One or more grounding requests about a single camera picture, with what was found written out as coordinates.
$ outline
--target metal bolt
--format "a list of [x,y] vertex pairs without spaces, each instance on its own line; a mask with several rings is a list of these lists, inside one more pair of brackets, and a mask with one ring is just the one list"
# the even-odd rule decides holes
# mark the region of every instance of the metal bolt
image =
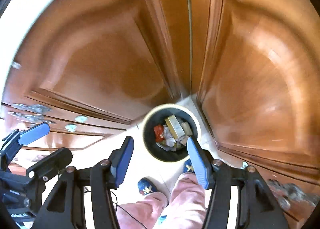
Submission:
[[219,159],[214,159],[213,162],[212,162],[215,166],[221,166],[222,165],[222,161],[219,160]]
[[25,207],[30,206],[30,200],[29,200],[29,198],[26,197],[26,198],[23,200],[23,204],[24,204]]
[[250,173],[255,173],[256,168],[253,167],[253,166],[248,166],[248,167],[247,167],[247,170],[248,170]]
[[100,161],[101,166],[107,166],[109,164],[110,164],[110,160],[108,160],[108,159],[104,159],[104,160]]
[[74,172],[76,170],[76,167],[74,167],[74,166],[68,166],[67,168],[66,168],[66,171],[68,172],[68,173],[72,173],[72,172]]
[[33,178],[35,176],[35,173],[33,171],[30,171],[29,174],[28,174],[28,177],[29,178]]

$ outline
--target cable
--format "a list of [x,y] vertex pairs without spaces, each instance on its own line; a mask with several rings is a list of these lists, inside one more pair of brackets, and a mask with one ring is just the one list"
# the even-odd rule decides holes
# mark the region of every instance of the cable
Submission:
[[112,191],[110,191],[111,193],[113,193],[114,194],[114,196],[116,197],[116,203],[114,203],[113,201],[113,203],[114,204],[116,204],[116,209],[115,209],[115,212],[117,212],[117,210],[118,210],[118,197],[116,196],[116,194],[114,193],[114,192],[112,192]]
[[[125,211],[128,215],[130,215],[126,210],[124,210],[121,206],[119,206],[123,211]],[[140,221],[138,221],[137,219],[135,219],[132,215],[130,215],[134,220],[136,220],[140,225],[142,225],[143,226],[143,228],[145,228],[145,229],[148,229],[148,228],[146,228],[144,225],[143,225],[143,223],[141,223]]]
[[[112,201],[112,202],[116,205],[115,212],[117,212],[118,207],[120,207],[123,211],[125,211],[128,215],[130,215],[125,209],[123,209],[121,206],[118,206],[118,197],[116,196],[116,194],[115,194],[114,192],[112,192],[112,191],[110,191],[110,192],[113,193],[114,196],[116,197],[116,203],[115,203],[114,201]],[[132,217],[132,218],[133,218],[134,220],[136,220],[140,225],[142,225],[143,228],[148,229],[148,228],[146,228],[146,227],[143,225],[143,223],[141,223],[140,221],[138,221],[138,220],[137,220],[136,218],[134,218],[132,215],[130,215],[130,217]]]

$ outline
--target garbage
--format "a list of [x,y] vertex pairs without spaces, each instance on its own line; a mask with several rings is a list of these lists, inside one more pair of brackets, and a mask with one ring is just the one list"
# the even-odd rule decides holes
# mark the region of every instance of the garbage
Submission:
[[156,142],[161,142],[164,140],[164,135],[163,135],[163,126],[162,125],[156,125],[153,127],[153,130],[156,135]]
[[164,120],[166,124],[156,125],[153,129],[156,136],[156,144],[165,151],[177,151],[187,145],[189,136],[193,135],[188,122],[175,115]]
[[179,121],[177,120],[176,116],[171,115],[170,117],[165,119],[165,123],[167,124],[172,136],[174,139],[181,138],[185,135]]

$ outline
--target foot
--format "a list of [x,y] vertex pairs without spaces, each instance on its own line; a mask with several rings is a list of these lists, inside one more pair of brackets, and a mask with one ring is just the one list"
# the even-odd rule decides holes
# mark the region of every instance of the foot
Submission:
[[138,189],[140,194],[143,196],[159,191],[155,184],[145,177],[139,180]]
[[190,159],[188,159],[183,163],[183,173],[186,173],[186,172],[195,173]]

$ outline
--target tiled floor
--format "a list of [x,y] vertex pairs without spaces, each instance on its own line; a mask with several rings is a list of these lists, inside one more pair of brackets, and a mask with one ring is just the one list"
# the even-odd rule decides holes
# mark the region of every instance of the tiled floor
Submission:
[[[200,116],[191,98],[186,98],[183,101],[180,101],[178,104],[188,108],[199,120],[202,134],[199,142],[201,147],[209,150],[214,158],[219,158],[213,138],[209,134],[208,129],[202,121],[202,117]],[[81,154],[76,155],[71,165],[76,166],[77,169],[95,165],[102,159],[108,158],[114,149],[120,148],[125,137],[128,135],[132,136],[134,139],[134,151],[125,180],[123,184],[120,185],[115,191],[118,198],[118,204],[135,203],[136,201],[142,199],[142,196],[139,194],[137,189],[137,182],[143,177],[148,177],[150,180],[152,180],[158,189],[169,198],[175,182],[182,173],[182,163],[166,163],[151,157],[151,155],[143,146],[141,124],[131,127],[122,134],[100,141],[97,144],[89,147]],[[207,190],[206,206],[209,203],[210,194],[211,190]],[[94,225],[90,193],[85,194],[85,207],[87,228],[92,229],[94,228]]]

